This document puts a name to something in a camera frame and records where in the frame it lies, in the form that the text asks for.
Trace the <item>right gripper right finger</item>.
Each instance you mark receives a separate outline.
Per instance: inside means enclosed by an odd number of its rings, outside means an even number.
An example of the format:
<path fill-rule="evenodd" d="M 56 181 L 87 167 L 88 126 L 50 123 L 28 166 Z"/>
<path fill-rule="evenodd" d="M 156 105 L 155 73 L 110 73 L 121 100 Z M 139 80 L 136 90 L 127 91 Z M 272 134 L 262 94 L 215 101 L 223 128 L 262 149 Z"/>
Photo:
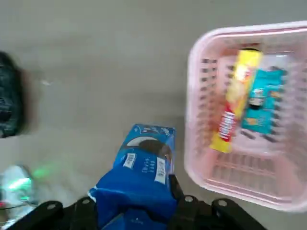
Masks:
<path fill-rule="evenodd" d="M 264 226 L 235 201 L 219 198 L 207 204 L 185 195 L 174 174 L 169 175 L 169 182 L 177 207 L 167 224 L 168 230 L 264 230 Z"/>

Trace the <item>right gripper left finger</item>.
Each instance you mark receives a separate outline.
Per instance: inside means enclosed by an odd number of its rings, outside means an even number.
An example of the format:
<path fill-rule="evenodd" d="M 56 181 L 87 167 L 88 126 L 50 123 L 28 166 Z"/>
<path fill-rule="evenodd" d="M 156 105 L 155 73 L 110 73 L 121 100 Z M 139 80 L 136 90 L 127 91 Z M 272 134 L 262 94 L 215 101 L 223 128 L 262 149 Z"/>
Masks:
<path fill-rule="evenodd" d="M 11 230 L 97 230 L 95 202 L 88 196 L 63 207 L 47 201 L 9 227 Z"/>

